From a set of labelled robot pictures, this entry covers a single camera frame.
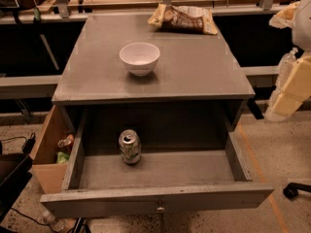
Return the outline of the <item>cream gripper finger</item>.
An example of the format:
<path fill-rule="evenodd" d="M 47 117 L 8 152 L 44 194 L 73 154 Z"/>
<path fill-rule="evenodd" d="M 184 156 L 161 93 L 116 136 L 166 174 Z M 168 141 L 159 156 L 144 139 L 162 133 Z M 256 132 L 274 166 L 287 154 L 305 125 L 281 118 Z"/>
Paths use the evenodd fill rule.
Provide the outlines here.
<path fill-rule="evenodd" d="M 290 117 L 311 96 L 311 56 L 299 58 L 291 70 L 271 111 Z"/>
<path fill-rule="evenodd" d="M 274 15 L 269 21 L 269 25 L 275 28 L 293 28 L 294 14 L 299 5 L 299 2 L 291 3 L 285 9 L 282 9 L 276 15 Z"/>

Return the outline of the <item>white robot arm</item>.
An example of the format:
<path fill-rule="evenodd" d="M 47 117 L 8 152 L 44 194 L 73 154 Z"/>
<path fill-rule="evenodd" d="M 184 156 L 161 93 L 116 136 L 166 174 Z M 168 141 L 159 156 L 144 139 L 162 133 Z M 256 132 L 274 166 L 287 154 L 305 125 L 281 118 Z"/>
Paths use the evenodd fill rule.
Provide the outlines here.
<path fill-rule="evenodd" d="M 311 97 L 311 0 L 294 2 L 274 15 L 269 24 L 292 30 L 294 48 L 278 64 L 276 88 L 265 116 L 272 121 L 290 117 Z"/>

